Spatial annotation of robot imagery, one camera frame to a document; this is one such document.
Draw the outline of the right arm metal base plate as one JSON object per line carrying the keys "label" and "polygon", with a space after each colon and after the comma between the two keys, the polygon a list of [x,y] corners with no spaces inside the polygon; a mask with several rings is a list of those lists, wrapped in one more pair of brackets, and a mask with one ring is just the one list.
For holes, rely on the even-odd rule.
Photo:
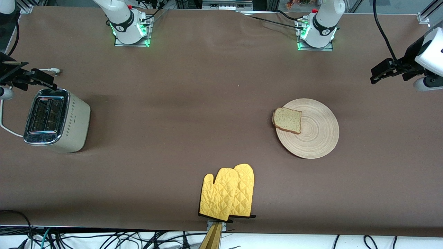
{"label": "right arm metal base plate", "polygon": [[133,18],[131,23],[112,24],[115,47],[149,47],[154,19],[139,13],[141,18]]}

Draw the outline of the round wooden plate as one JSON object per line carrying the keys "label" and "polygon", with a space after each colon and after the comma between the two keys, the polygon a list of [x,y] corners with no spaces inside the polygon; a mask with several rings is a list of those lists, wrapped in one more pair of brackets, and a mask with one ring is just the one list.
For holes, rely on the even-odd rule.
{"label": "round wooden plate", "polygon": [[280,143],[290,153],[304,159],[317,159],[335,148],[339,125],[326,105],[317,100],[299,98],[286,103],[283,108],[301,112],[300,134],[275,129]]}

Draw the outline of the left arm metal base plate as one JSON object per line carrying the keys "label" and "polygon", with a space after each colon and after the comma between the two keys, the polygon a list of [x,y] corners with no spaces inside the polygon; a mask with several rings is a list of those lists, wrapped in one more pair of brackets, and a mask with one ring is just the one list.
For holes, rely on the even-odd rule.
{"label": "left arm metal base plate", "polygon": [[322,48],[316,48],[312,47],[305,40],[302,39],[301,35],[305,34],[305,31],[307,30],[308,25],[305,22],[299,22],[294,21],[294,24],[296,27],[302,27],[302,29],[296,30],[297,35],[297,49],[298,50],[306,50],[306,51],[312,51],[312,52],[332,52],[333,51],[333,43],[332,41],[329,41],[329,43]]}

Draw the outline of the slice of brown bread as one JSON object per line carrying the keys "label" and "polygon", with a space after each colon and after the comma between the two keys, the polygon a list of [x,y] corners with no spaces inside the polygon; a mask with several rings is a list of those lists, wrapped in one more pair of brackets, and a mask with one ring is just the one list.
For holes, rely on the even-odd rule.
{"label": "slice of brown bread", "polygon": [[289,108],[277,108],[272,117],[275,128],[296,135],[301,134],[302,112]]}

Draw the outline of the brown table cover sheet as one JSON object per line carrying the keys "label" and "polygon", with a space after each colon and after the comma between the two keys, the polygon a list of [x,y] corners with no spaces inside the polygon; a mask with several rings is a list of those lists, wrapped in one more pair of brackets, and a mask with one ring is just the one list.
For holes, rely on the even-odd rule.
{"label": "brown table cover sheet", "polygon": [[[63,69],[91,107],[81,151],[27,145],[0,128],[0,210],[33,225],[203,230],[206,174],[247,163],[254,219],[236,233],[443,237],[443,91],[401,76],[372,15],[342,16],[332,52],[297,49],[289,27],[234,11],[169,10],[150,47],[115,47],[99,8],[36,7],[12,57]],[[272,117],[299,98],[335,115],[339,139],[304,159]]]}

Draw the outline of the cream and chrome toaster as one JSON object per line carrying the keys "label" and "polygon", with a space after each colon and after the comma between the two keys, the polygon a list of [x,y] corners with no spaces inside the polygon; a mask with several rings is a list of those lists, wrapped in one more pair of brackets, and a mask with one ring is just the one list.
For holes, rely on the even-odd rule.
{"label": "cream and chrome toaster", "polygon": [[42,89],[32,100],[24,142],[57,153],[80,151],[87,139],[91,108],[65,89]]}

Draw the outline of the white left gripper cylinder attachment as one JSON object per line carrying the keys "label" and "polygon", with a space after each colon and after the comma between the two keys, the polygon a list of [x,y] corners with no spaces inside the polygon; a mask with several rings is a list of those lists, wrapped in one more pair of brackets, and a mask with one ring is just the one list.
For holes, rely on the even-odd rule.
{"label": "white left gripper cylinder attachment", "polygon": [[418,91],[443,90],[443,77],[430,75],[417,79],[413,86]]}

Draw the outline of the wooden beam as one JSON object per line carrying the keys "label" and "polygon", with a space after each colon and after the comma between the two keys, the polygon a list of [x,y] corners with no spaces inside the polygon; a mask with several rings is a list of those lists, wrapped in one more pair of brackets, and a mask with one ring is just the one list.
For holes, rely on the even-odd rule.
{"label": "wooden beam", "polygon": [[224,227],[223,222],[213,222],[198,249],[219,249]]}

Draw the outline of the grey equipment box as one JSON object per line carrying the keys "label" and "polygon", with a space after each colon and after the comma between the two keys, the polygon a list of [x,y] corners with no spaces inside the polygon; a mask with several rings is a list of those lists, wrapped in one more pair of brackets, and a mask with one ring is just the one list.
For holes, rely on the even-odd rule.
{"label": "grey equipment box", "polygon": [[201,9],[253,11],[253,0],[201,0]]}

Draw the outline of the yellow quilted oven mitt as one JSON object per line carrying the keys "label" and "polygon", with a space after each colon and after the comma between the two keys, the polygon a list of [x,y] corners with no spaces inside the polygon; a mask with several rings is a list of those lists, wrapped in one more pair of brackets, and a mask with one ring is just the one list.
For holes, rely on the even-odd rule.
{"label": "yellow quilted oven mitt", "polygon": [[229,216],[254,219],[256,216],[251,214],[254,189],[253,169],[248,164],[239,164],[234,167],[234,170],[239,176],[239,182]]}
{"label": "yellow quilted oven mitt", "polygon": [[198,215],[227,222],[234,205],[239,175],[233,168],[221,168],[217,175],[207,174],[201,187]]}

